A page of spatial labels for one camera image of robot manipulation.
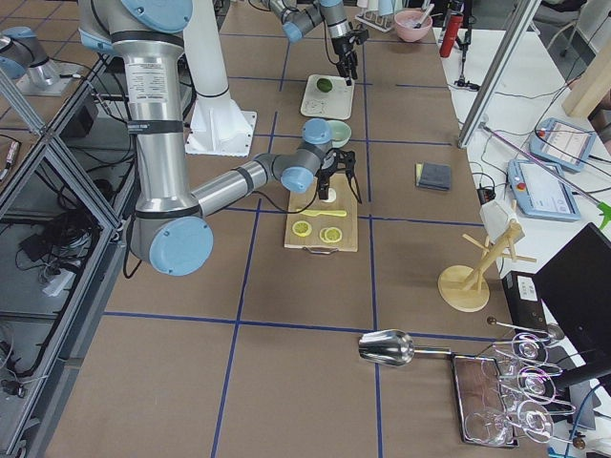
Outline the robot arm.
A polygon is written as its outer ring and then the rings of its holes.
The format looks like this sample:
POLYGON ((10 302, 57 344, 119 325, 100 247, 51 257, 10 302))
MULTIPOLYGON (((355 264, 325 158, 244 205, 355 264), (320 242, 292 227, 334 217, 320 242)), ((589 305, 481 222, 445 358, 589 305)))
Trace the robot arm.
POLYGON ((313 1, 300 10, 295 1, 261 1, 281 21, 288 41, 296 43, 321 24, 327 28, 337 60, 332 64, 348 86, 358 78, 358 57, 355 46, 364 44, 369 31, 362 24, 354 27, 348 20, 344 2, 313 1))
POLYGON ((332 176, 340 152, 329 124, 309 120, 290 155, 254 156, 191 189, 188 153, 248 152, 255 116, 232 99, 209 1, 82 1, 82 43, 123 60, 140 194, 127 231, 131 252, 160 273, 185 276, 214 243, 206 217, 277 180, 305 192, 332 176))

